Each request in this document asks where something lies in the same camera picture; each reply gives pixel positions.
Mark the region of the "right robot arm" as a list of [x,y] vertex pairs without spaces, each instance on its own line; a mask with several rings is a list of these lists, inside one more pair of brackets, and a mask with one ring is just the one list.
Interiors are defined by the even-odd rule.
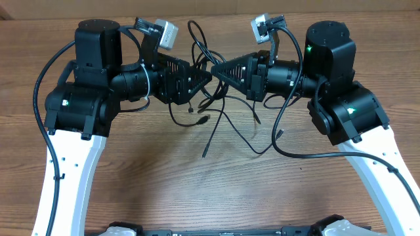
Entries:
[[307,98],[312,123],[337,147],[359,175],[389,235],[419,234],[419,186],[398,150],[390,120],[377,97],[355,80],[356,45],[342,22],[321,21],[306,31],[297,61],[279,60],[281,16],[262,15],[251,23],[258,43],[269,50],[217,64],[211,73],[262,101],[268,94]]

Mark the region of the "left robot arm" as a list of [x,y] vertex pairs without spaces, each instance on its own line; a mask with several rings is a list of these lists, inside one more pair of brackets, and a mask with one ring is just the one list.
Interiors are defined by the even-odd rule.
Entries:
[[47,145],[43,188],[32,233],[83,235],[96,166],[123,101],[188,103],[212,76],[167,55],[178,29],[137,18],[131,26],[81,21],[68,62],[36,117]]

